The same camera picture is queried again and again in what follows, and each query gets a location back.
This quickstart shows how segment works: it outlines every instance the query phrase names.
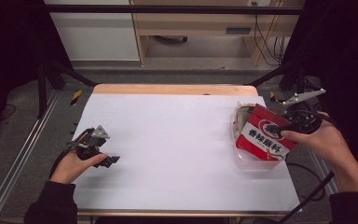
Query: person's left hand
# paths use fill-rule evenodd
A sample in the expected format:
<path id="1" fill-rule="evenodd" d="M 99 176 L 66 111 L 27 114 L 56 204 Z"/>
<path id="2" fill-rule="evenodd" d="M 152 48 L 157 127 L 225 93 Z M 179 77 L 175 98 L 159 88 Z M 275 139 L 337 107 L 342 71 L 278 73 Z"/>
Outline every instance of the person's left hand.
<path id="1" fill-rule="evenodd" d="M 61 184 L 71 184 L 89 167 L 103 161 L 106 156 L 106 154 L 102 153 L 82 161 L 78 158 L 76 150 L 71 150 L 57 165 L 50 181 Z"/>

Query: hand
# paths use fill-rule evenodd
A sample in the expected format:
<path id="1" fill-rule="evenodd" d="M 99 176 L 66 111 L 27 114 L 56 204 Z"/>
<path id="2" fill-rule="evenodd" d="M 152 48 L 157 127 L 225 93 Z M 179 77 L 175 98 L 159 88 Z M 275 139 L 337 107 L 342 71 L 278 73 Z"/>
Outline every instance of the hand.
<path id="1" fill-rule="evenodd" d="M 351 154 L 344 137 L 331 123 L 323 121 L 314 133 L 282 131 L 289 140 L 304 144 L 327 161 L 336 175 L 338 191 L 358 191 L 358 162 Z"/>
<path id="2" fill-rule="evenodd" d="M 71 150 L 57 165 L 50 181 L 61 184 L 71 184 L 89 167 L 103 161 L 106 156 L 106 154 L 102 153 L 82 161 L 78 158 L 76 151 Z"/>

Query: gray floor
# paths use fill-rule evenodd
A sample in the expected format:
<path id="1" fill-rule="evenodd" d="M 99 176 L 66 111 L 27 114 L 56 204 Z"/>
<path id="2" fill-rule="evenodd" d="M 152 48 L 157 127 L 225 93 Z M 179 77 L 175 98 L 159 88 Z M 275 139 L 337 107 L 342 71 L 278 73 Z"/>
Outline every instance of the gray floor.
<path id="1" fill-rule="evenodd" d="M 146 65 L 114 62 L 104 64 L 103 69 L 92 63 L 78 64 L 78 71 L 85 77 L 103 83 L 193 83 L 193 84 L 243 84 L 265 75 L 274 66 L 261 64 L 254 67 L 250 63 L 241 38 L 189 38 L 187 43 L 175 40 L 152 39 Z M 82 108 L 86 104 L 92 88 L 64 76 L 67 85 L 59 91 L 57 104 L 48 118 L 47 124 L 38 136 L 32 153 L 13 189 L 9 190 L 7 201 L 0 210 L 0 223 L 21 219 L 30 203 L 34 202 L 48 179 L 51 164 L 65 147 L 64 143 L 72 139 L 72 132 L 80 120 Z M 269 101 L 269 93 L 279 92 L 274 78 L 258 87 L 260 95 Z M 76 90 L 82 94 L 76 105 L 69 105 Z M 30 82 L 13 90 L 8 96 L 7 109 L 2 117 L 14 113 L 0 121 L 0 186 L 10 167 L 21 151 L 28 134 L 36 123 L 38 101 L 36 82 Z M 290 162 L 300 163 L 313 170 L 315 165 L 310 152 L 299 146 L 290 153 Z M 318 181 L 309 173 L 289 166 L 299 195 L 307 195 Z M 330 220 L 328 200 L 324 197 L 316 203 L 309 203 L 303 212 L 296 214 L 288 223 L 328 223 Z M 246 218 L 244 223 L 251 223 Z"/>

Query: white tabletop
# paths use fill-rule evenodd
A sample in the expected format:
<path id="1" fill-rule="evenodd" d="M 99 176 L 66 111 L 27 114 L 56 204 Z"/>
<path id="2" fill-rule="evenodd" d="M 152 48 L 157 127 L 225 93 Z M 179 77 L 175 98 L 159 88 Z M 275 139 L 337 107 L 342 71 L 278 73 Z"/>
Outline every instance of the white tabletop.
<path id="1" fill-rule="evenodd" d="M 76 184 L 80 215 L 233 215 L 290 211 L 298 204 L 283 162 L 244 171 L 231 132 L 237 103 L 258 96 L 93 93 L 75 136 L 102 125 L 101 147 L 120 160 L 89 168 Z"/>

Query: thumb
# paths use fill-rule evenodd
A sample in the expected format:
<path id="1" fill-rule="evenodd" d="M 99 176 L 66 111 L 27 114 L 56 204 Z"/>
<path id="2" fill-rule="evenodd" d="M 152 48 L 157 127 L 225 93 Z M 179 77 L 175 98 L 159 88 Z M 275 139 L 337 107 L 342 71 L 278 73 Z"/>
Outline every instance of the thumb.
<path id="1" fill-rule="evenodd" d="M 304 142 L 305 138 L 307 137 L 303 133 L 296 133 L 293 131 L 281 131 L 281 136 L 298 143 Z"/>
<path id="2" fill-rule="evenodd" d="M 103 161 L 105 158 L 107 157 L 106 154 L 104 153 L 101 153 L 101 154 L 98 154 L 98 155 L 95 155 L 87 160 L 85 160 L 84 162 L 86 163 L 86 165 L 88 167 L 91 167 L 92 165 L 95 165 L 95 164 L 98 164 L 100 163 L 101 161 Z"/>

